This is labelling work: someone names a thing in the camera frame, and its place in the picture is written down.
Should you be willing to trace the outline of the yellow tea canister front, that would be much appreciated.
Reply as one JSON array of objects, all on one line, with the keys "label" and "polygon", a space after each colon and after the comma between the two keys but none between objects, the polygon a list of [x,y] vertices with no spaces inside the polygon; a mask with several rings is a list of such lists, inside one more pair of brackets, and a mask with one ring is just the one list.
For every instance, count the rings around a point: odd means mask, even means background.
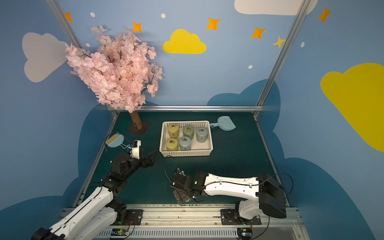
[{"label": "yellow tea canister front", "polygon": [[166,141],[167,151],[178,151],[179,150],[179,142],[175,138],[169,138]]}]

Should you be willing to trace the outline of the white perforated plastic basket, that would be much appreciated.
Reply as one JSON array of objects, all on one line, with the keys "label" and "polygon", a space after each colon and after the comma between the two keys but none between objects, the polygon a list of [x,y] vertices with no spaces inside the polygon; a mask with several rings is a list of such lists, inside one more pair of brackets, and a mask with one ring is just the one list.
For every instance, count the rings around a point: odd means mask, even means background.
[{"label": "white perforated plastic basket", "polygon": [[164,157],[209,156],[214,149],[209,121],[163,122],[160,140]]}]

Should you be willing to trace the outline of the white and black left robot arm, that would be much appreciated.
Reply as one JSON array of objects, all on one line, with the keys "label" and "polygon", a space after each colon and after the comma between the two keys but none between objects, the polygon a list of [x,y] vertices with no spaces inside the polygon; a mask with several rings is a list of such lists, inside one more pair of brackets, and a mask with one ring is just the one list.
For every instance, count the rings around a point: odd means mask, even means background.
[{"label": "white and black left robot arm", "polygon": [[49,229],[40,228],[32,240],[91,240],[101,230],[125,218],[127,210],[115,198],[127,185],[127,179],[139,168],[152,167],[157,151],[146,158],[134,158],[130,153],[122,153],[111,162],[108,175],[94,192],[62,220]]}]

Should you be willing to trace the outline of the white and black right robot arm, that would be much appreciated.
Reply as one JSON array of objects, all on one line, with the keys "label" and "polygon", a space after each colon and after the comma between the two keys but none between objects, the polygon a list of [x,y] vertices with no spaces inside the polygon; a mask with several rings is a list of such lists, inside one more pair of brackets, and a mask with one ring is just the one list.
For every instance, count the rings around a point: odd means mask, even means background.
[{"label": "white and black right robot arm", "polygon": [[229,196],[242,199],[236,203],[237,218],[251,220],[261,213],[276,219],[287,217],[285,190],[267,173],[258,177],[229,178],[203,172],[191,177],[181,171],[174,174],[170,186],[180,205],[202,196]]}]

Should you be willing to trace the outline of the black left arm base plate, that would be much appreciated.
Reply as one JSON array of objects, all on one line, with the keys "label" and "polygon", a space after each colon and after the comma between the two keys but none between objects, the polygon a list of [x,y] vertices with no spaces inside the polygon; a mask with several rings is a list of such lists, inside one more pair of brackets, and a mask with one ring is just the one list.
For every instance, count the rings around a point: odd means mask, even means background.
[{"label": "black left arm base plate", "polygon": [[118,212],[117,219],[113,226],[139,226],[142,221],[144,210],[126,209]]}]

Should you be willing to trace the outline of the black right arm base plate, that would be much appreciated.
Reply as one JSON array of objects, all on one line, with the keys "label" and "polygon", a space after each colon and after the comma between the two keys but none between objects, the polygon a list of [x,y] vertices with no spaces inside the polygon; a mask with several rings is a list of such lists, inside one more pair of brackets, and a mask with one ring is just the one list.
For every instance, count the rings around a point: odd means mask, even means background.
[{"label": "black right arm base plate", "polygon": [[261,225],[260,216],[253,217],[252,220],[244,219],[235,213],[234,209],[221,209],[220,210],[221,223],[222,225]]}]

